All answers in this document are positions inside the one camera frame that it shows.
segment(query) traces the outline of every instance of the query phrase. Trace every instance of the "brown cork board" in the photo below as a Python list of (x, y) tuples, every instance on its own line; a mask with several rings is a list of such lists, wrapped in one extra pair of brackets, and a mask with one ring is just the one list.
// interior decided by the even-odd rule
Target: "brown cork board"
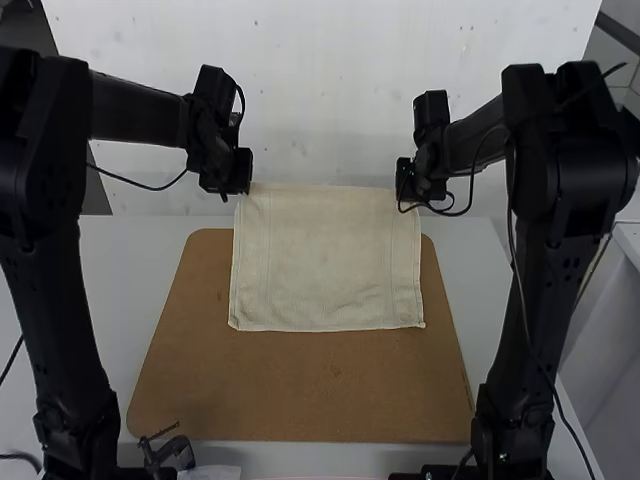
[(127, 412), (134, 436), (180, 421), (191, 439), (468, 442), (471, 394), (428, 237), (425, 329), (238, 332), (232, 248), (230, 229), (187, 240)]

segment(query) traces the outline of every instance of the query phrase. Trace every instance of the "towel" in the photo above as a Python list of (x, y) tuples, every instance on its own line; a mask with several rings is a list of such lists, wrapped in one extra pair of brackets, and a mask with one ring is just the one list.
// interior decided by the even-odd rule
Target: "towel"
[(255, 184), (235, 212), (229, 325), (423, 328), (420, 235), (392, 190)]

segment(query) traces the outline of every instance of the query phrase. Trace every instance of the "white wall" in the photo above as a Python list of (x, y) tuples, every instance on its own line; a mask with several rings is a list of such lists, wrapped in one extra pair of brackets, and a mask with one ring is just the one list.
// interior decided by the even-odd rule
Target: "white wall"
[(609, 243), (571, 319), (560, 376), (607, 478), (637, 478), (640, 275)]
[[(44, 0), (61, 54), (174, 92), (202, 63), (245, 90), (241, 142), (255, 180), (391, 187), (414, 152), (411, 102), (446, 88), (454, 119), (500, 91), (511, 63), (553, 71), (581, 59), (598, 0)], [(98, 165), (160, 184), (184, 154), (94, 142)], [(478, 179), (472, 215), (504, 218), (504, 169)], [(230, 207), (187, 177), (165, 193), (105, 181), (114, 213), (199, 214)], [(467, 180), (452, 181), (460, 205)]]

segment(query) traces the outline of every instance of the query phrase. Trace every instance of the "white table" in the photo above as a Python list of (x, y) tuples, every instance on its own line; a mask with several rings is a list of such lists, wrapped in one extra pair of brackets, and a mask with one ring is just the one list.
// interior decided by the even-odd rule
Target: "white table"
[[(421, 222), (422, 231), (435, 244), (467, 374), (476, 395), (498, 345), (511, 271), (489, 220), (422, 218)], [(141, 462), (124, 419), (185, 241), (198, 229), (226, 228), (232, 224), (231, 217), (81, 219), (82, 261), (95, 335), (103, 365), (118, 393), (123, 418), (119, 452), (123, 465)], [(8, 353), (19, 329), (4, 277), (0, 280), (0, 318), (0, 351)], [(567, 417), (591, 455), (560, 382), (557, 387)], [(34, 399), (32, 376), (23, 350), (0, 391), (0, 451), (39, 452), (31, 424)], [(586, 478), (578, 450), (558, 419), (556, 422), (549, 468), (558, 479)], [(417, 472), (428, 462), (455, 463), (466, 448), (213, 441), (196, 442), (194, 446), (200, 464), (240, 465), (243, 478), (386, 478), (393, 471)], [(602, 478), (595, 460), (592, 462), (598, 478)], [(0, 478), (26, 480), (34, 478), (34, 474), (20, 462), (0, 462)]]

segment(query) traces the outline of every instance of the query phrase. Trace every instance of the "cable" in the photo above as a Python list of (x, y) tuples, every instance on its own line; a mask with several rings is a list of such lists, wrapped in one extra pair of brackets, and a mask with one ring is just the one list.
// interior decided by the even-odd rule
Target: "cable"
[[(480, 156), (480, 150), (482, 149), (482, 146), (484, 145), (484, 143), (487, 141), (487, 138), (489, 138), (489, 136), (491, 136), (492, 133), (495, 133), (498, 130), (505, 130), (507, 133), (509, 133), (509, 130), (503, 124), (494, 125), (484, 133), (484, 135), (480, 139), (480, 142), (478, 143), (478, 147), (476, 148), (476, 152), (473, 156), (473, 161), (471, 162), (471, 172), (469, 177), (469, 200), (467, 202), (466, 207), (464, 207), (462, 210), (458, 210), (457, 212), (449, 212), (451, 207), (453, 207), (453, 203), (447, 208), (437, 209), (433, 207), (429, 202), (420, 202), (420, 203), (415, 203), (410, 207), (403, 209), (402, 206), (400, 205), (400, 199), (402, 198), (402, 194), (404, 193), (404, 189), (406, 187), (407, 180), (409, 179), (409, 175), (413, 173), (413, 169), (409, 167), (407, 168), (407, 174), (402, 180), (402, 185), (400, 186), (400, 193), (398, 195), (398, 212), (407, 213), (418, 207), (426, 207), (429, 210), (431, 210), (433, 213), (437, 215), (442, 215), (443, 217), (460, 217), (465, 213), (467, 213), (471, 209), (471, 206), (473, 205), (473, 189), (474, 189), (475, 177), (476, 177), (476, 163), (478, 161), (478, 157)], [(447, 192), (447, 193), (449, 194), (447, 196), (449, 196), (455, 203), (455, 197), (453, 196), (453, 193), (451, 192)]]
[[(18, 356), (18, 352), (20, 352), (20, 347), (22, 347), (23, 343), (24, 336), (20, 335), (20, 338), (18, 338), (15, 347), (13, 347), (11, 355), (9, 355), (9, 360), (4, 367), (4, 370), (2, 370), (2, 375), (0, 375), (0, 387), (2, 387), (2, 384), (7, 378), (7, 375), (9, 375), (9, 371), (11, 371), (11, 367), (13, 366), (13, 363), (15, 362), (16, 357)], [(0, 460), (22, 460), (29, 463), (36, 471), (36, 473), (40, 473), (40, 470), (42, 469), (40, 462), (36, 459), (36, 457), (26, 452), (0, 453)]]
[(26, 452), (0, 453), (0, 460), (22, 460), (33, 467), (36, 473), (40, 473), (42, 465), (36, 457)]
[(143, 183), (138, 183), (135, 180), (131, 180), (130, 178), (122, 177), (120, 175), (116, 175), (115, 173), (111, 173), (108, 170), (105, 170), (104, 168), (100, 168), (97, 165), (94, 165), (94, 164), (89, 163), (89, 162), (87, 162), (87, 167), (89, 167), (92, 170), (95, 170), (96, 172), (101, 173), (102, 175), (106, 175), (107, 177), (113, 178), (115, 180), (119, 180), (119, 181), (124, 182), (124, 183), (128, 183), (129, 185), (133, 185), (134, 187), (142, 188), (143, 190), (149, 190), (150, 192), (161, 192), (163, 190), (166, 190), (169, 187), (173, 187), (176, 183), (178, 183), (178, 181), (182, 177), (185, 176), (185, 174), (188, 171), (185, 168), (176, 178), (171, 180), (166, 185), (162, 185), (161, 187), (150, 187), (149, 185), (145, 185)]
[[(514, 178), (511, 179), (510, 192), (513, 192), (513, 186), (515, 182), (515, 167), (513, 168), (513, 176)], [(529, 321), (527, 319), (527, 308), (525, 303), (524, 288), (522, 286), (522, 276), (520, 275), (520, 268), (518, 267), (518, 261), (516, 258), (516, 247), (513, 239), (512, 197), (513, 195), (509, 193), (509, 200), (507, 202), (507, 237), (509, 240), (509, 250), (511, 252), (511, 258), (513, 259), (513, 271), (515, 273), (516, 284), (518, 286), (518, 294), (520, 297), (520, 307), (522, 309), (522, 323), (524, 326), (524, 333), (526, 337), (527, 347), (529, 350), (529, 355), (531, 356), (534, 363), (538, 367), (538, 371), (542, 373), (542, 376), (545, 379), (547, 387), (549, 388), (549, 390), (551, 391), (551, 394), (553, 395), (553, 399), (556, 403), (556, 407), (558, 408), (558, 415), (560, 416), (560, 420), (562, 421), (563, 425), (565, 426), (565, 428), (573, 438), (573, 441), (575, 442), (576, 446), (578, 447), (578, 450), (580, 451), (580, 455), (582, 455), (582, 460), (584, 461), (584, 464), (587, 467), (587, 471), (589, 472), (589, 477), (591, 478), (591, 480), (595, 480), (596, 477), (595, 477), (595, 474), (593, 473), (591, 462), (589, 461), (589, 458), (587, 457), (587, 454), (584, 450), (584, 446), (582, 445), (582, 442), (580, 442), (580, 439), (578, 438), (576, 431), (573, 429), (573, 427), (571, 426), (571, 424), (569, 423), (569, 421), (564, 415), (564, 409), (562, 408), (562, 402), (560, 402), (560, 396), (558, 395), (558, 391), (556, 390), (556, 387), (553, 384), (551, 377), (549, 377), (549, 374), (547, 373), (546, 369), (543, 368), (542, 362), (533, 351), (533, 346), (531, 344), (531, 336), (529, 335)]]
[(240, 124), (242, 123), (242, 120), (244, 119), (244, 110), (246, 107), (246, 101), (244, 99), (244, 92), (242, 91), (242, 87), (240, 85), (236, 85), (236, 91), (238, 92), (238, 96), (240, 97), (240, 105), (242, 106), (242, 111), (240, 112), (240, 115), (238, 116), (238, 125), (237, 128), (240, 128)]
[(24, 342), (24, 336), (20, 335), (20, 338), (18, 338), (18, 342), (16, 343), (16, 346), (13, 347), (13, 351), (11, 352), (11, 355), (9, 355), (9, 360), (7, 361), (7, 364), (5, 365), (4, 370), (2, 371), (2, 375), (0, 375), (0, 387), (2, 387), (2, 384), (4, 383), (5, 378), (7, 378), (7, 375), (9, 374), (9, 370), (11, 370), (11, 367), (13, 366), (13, 362), (18, 356), (18, 352), (20, 351), (20, 347), (22, 347), (23, 342)]
[(462, 456), (462, 458), (458, 462), (458, 466), (456, 467), (456, 470), (453, 472), (453, 476), (451, 477), (451, 480), (456, 480), (456, 478), (458, 478), (458, 475), (462, 471), (462, 468), (467, 464), (467, 462), (471, 459), (472, 456), (473, 456), (473, 449), (469, 447), (469, 450), (467, 450), (467, 452)]
[(582, 97), (583, 95), (589, 93), (589, 91), (593, 90), (595, 87), (597, 87), (598, 85), (600, 85), (600, 81), (604, 80), (605, 78), (607, 78), (609, 75), (612, 75), (614, 73), (616, 73), (618, 70), (620, 70), (622, 67), (625, 67), (627, 65), (627, 62), (620, 62), (616, 65), (614, 65), (613, 67), (611, 67), (609, 70), (605, 71), (604, 73), (600, 74), (600, 76), (598, 78), (596, 78), (593, 82), (591, 82), (589, 85), (587, 85), (586, 87), (584, 87), (582, 90), (579, 90), (578, 92), (576, 92), (575, 94), (571, 95), (569, 98), (567, 98), (564, 102), (562, 102), (559, 106), (558, 106), (558, 111), (562, 111), (564, 110), (564, 108), (569, 105), (570, 103), (575, 102), (577, 99), (579, 99), (580, 97)]

